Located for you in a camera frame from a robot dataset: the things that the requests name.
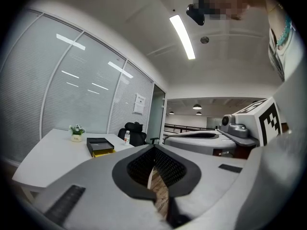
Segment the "doorway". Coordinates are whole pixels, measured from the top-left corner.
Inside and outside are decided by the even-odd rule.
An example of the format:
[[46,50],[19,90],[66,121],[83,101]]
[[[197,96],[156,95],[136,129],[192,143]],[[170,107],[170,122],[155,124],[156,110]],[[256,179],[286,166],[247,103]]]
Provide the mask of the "doorway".
[[161,125],[164,111],[165,93],[156,85],[153,88],[153,99],[150,108],[149,122],[147,128],[146,143],[151,144],[152,138],[158,138],[154,141],[154,144],[159,144],[159,138],[161,133]]
[[207,128],[218,129],[219,125],[222,124],[221,117],[208,117],[207,118]]

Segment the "black strip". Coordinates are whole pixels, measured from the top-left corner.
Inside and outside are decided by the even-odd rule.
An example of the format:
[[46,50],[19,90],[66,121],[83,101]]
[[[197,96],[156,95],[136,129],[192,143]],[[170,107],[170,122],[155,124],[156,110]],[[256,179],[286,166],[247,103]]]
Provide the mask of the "black strip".
[[72,185],[45,213],[45,216],[59,226],[62,226],[84,192],[84,187]]
[[221,168],[223,170],[231,171],[231,172],[234,172],[234,173],[240,173],[241,170],[242,170],[242,168],[240,168],[240,167],[231,166],[231,165],[228,165],[228,164],[221,164],[219,166],[219,168]]

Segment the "glass wall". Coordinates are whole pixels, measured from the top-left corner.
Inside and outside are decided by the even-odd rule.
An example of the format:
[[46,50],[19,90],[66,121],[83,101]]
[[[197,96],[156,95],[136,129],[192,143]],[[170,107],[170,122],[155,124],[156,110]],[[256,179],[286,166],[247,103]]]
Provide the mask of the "glass wall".
[[62,60],[48,89],[43,136],[53,128],[82,124],[106,133],[116,85],[125,60],[83,34]]
[[[127,122],[143,124],[146,132],[154,83],[130,63],[124,70],[114,99],[109,133],[117,135]],[[145,97],[143,114],[134,112],[136,94]]]
[[[139,122],[145,132],[154,84],[124,57],[47,14],[24,11],[14,28],[0,73],[4,157],[21,162],[40,134],[73,124],[88,133],[107,133],[109,125],[117,135]],[[146,98],[143,115],[133,113],[137,93]]]

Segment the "white ceiling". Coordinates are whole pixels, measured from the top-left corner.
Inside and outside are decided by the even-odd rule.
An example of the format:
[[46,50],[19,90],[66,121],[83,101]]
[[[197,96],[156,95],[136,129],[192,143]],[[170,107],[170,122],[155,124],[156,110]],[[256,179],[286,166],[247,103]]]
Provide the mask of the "white ceiling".
[[[233,114],[244,107],[259,101],[259,98],[202,98],[202,99],[173,99],[167,101],[167,114],[173,111],[176,115],[195,115],[201,112],[203,116],[223,117],[225,114]],[[200,104],[201,110],[194,110],[193,106]]]
[[[268,59],[269,24],[265,13],[247,11],[242,21],[209,20],[198,26],[186,15],[193,0],[70,0],[80,9],[119,32],[144,53],[168,77],[201,68],[272,69]],[[188,60],[169,18],[179,14],[196,55]],[[202,36],[210,41],[203,45]]]

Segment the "white desk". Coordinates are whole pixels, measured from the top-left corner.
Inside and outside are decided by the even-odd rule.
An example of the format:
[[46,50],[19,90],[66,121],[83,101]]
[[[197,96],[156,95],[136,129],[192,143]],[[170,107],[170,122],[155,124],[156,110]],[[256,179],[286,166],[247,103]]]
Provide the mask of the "white desk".
[[83,134],[82,142],[72,142],[69,131],[53,129],[29,152],[16,170],[13,181],[23,189],[30,201],[30,193],[41,192],[49,184],[79,164],[92,159],[86,138],[106,138],[115,151],[132,148],[113,134]]

